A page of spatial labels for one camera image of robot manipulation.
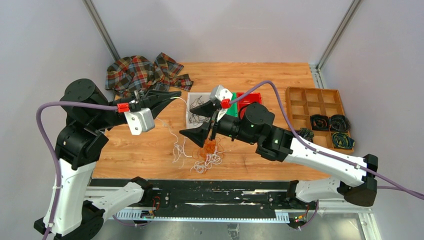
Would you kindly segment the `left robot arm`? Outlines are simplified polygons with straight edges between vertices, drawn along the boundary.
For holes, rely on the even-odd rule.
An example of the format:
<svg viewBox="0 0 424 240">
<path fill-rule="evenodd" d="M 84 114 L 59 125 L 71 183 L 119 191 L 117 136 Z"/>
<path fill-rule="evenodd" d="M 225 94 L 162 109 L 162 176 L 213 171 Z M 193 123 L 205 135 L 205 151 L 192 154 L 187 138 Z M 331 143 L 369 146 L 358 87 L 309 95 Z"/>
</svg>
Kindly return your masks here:
<svg viewBox="0 0 424 240">
<path fill-rule="evenodd" d="M 86 189 L 108 142 L 106 130 L 128 125 L 132 135 L 148 132 L 155 127 L 159 113 L 181 95 L 180 91 L 149 90 L 144 95 L 132 93 L 108 101 L 92 80 L 81 78 L 67 86 L 59 101 L 41 105 L 36 123 L 53 158 L 55 181 L 48 211 L 35 221 L 35 230 L 44 238 L 52 234 L 56 240 L 90 240 L 106 220 L 132 204 L 157 209 L 160 199 L 153 185 L 141 177 L 94 200 L 85 199 Z M 52 144 L 41 115 L 55 106 L 62 107 L 67 117 Z"/>
</svg>

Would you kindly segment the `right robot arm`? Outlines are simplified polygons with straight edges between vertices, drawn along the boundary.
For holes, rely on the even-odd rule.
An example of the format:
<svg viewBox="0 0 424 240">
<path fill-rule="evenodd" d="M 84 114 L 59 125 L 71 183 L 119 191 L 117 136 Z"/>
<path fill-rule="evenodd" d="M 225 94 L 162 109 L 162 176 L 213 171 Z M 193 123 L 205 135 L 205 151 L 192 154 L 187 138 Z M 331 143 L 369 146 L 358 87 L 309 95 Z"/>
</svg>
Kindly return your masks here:
<svg viewBox="0 0 424 240">
<path fill-rule="evenodd" d="M 304 203 L 324 199 L 344 199 L 350 204 L 374 205 L 378 183 L 375 173 L 378 158 L 367 154 L 354 157 L 316 145 L 289 130 L 273 124 L 275 115 L 258 102 L 249 104 L 242 118 L 214 113 L 197 128 L 180 130 L 180 134 L 203 147 L 207 138 L 217 134 L 256 145 L 256 154 L 269 161 L 295 163 L 330 175 L 321 180 L 292 180 L 286 203 L 294 209 Z"/>
</svg>

